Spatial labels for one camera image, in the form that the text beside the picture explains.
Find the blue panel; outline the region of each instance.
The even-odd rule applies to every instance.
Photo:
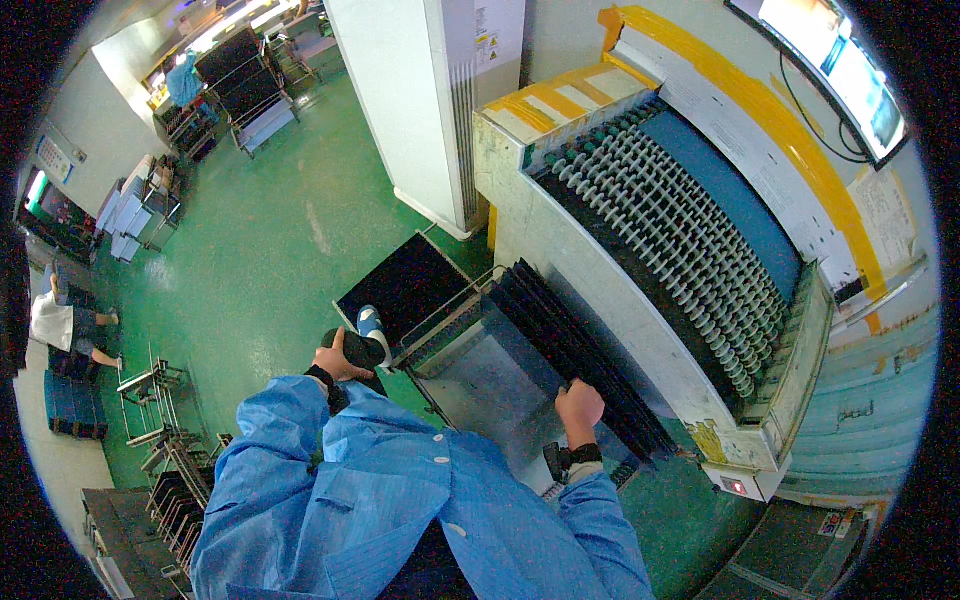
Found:
[[[780,224],[727,159],[673,110],[640,126],[693,176],[750,243],[770,272],[783,298],[790,302],[801,260]]]
[[[90,390],[90,384],[85,381],[71,381],[70,395],[72,395],[73,405],[76,407],[77,421],[87,425],[96,422],[96,418],[93,416],[93,394]]]
[[[928,311],[827,355],[782,490],[886,496],[900,486],[926,423],[938,317]]]
[[[44,372],[43,393],[47,401],[48,419],[76,420],[77,409],[73,403],[69,379],[57,377],[50,371]]]

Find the fluorescent light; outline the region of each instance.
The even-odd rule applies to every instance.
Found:
[[[844,20],[840,22],[840,37],[844,39],[850,39],[850,35],[853,33],[853,22],[850,21],[849,17],[844,17]]]
[[[198,54],[203,54],[204,52],[207,52],[208,50],[213,48],[213,46],[216,45],[216,42],[213,41],[214,37],[226,31],[228,28],[236,25],[236,23],[239,22],[241,19],[247,17],[249,14],[249,11],[256,11],[256,9],[259,9],[260,7],[265,5],[269,5],[273,1],[274,0],[252,0],[252,2],[250,2],[250,4],[247,5],[246,10],[237,11],[235,14],[232,14],[226,19],[220,21],[219,23],[211,27],[208,31],[206,31],[206,33],[204,33],[202,36],[198,37],[192,44],[187,46],[187,49],[193,50]],[[260,25],[262,25],[263,23],[266,23],[268,20],[270,20],[277,14],[280,14],[281,12],[290,9],[291,7],[297,5],[298,3],[299,3],[298,0],[281,0],[279,2],[279,5],[276,8],[269,11],[267,14],[264,14],[263,16],[260,16],[259,18],[255,19],[254,22],[252,23],[253,27],[254,28],[259,27]]]
[[[27,210],[32,210],[36,203],[40,200],[40,194],[43,192],[43,188],[47,186],[47,174],[43,171],[39,171],[34,178],[34,184],[30,186],[30,191],[27,192],[27,200],[30,202],[27,204]]]

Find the monitor screen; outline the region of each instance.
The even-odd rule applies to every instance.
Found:
[[[832,93],[874,162],[898,148],[907,133],[906,121],[886,76],[861,47],[856,27],[836,3],[727,0],[727,4],[773,34]]]

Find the blue shoe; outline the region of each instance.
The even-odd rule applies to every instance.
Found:
[[[381,368],[390,367],[394,362],[394,357],[390,353],[390,344],[387,343],[387,336],[383,332],[383,322],[380,321],[380,313],[367,304],[360,309],[360,316],[357,317],[357,333],[362,338],[371,338],[380,343],[383,347],[385,358],[383,362],[377,365]]]

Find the green floor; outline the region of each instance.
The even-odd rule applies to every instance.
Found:
[[[321,336],[342,321],[332,306],[415,230],[430,224],[397,200],[346,76],[305,93],[291,123],[250,161],[225,139],[197,170],[182,226],[163,253],[123,265],[101,252],[102,307],[118,308],[129,369],[153,352],[186,368],[191,393],[181,424],[212,439],[238,434],[237,404],[274,375],[303,372]],[[492,264],[485,235],[466,244],[438,228],[429,236],[471,275]],[[115,372],[103,375],[104,389]],[[404,375],[384,377],[392,399],[423,415]],[[105,394],[104,443],[117,488],[146,485],[143,448],[127,448],[119,400]],[[138,412],[129,412],[132,432]],[[681,427],[676,439],[692,441]],[[654,590],[686,597],[726,560],[756,522],[755,503],[710,491],[683,459],[637,478],[622,497]]]

